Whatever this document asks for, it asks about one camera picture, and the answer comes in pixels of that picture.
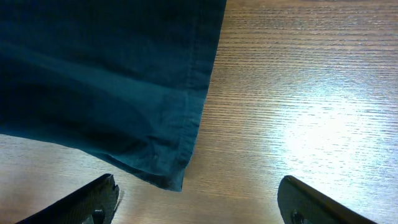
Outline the navy blue shorts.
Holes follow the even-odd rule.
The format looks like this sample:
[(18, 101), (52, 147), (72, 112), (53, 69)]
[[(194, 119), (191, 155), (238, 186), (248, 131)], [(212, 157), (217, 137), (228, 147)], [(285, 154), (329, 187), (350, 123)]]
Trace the navy blue shorts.
[(1, 133), (182, 189), (225, 0), (1, 0)]

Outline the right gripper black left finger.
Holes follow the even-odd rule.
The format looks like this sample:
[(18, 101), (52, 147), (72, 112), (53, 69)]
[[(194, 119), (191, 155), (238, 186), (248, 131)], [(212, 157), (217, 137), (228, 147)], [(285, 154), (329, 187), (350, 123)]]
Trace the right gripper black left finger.
[(114, 175), (104, 174), (16, 224), (111, 224), (118, 199)]

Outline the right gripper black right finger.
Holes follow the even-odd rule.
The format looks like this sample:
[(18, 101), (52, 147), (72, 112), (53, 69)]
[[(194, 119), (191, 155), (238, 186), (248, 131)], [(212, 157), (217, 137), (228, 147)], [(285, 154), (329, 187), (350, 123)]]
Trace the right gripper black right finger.
[(291, 175), (281, 180), (277, 203), (285, 224), (376, 224)]

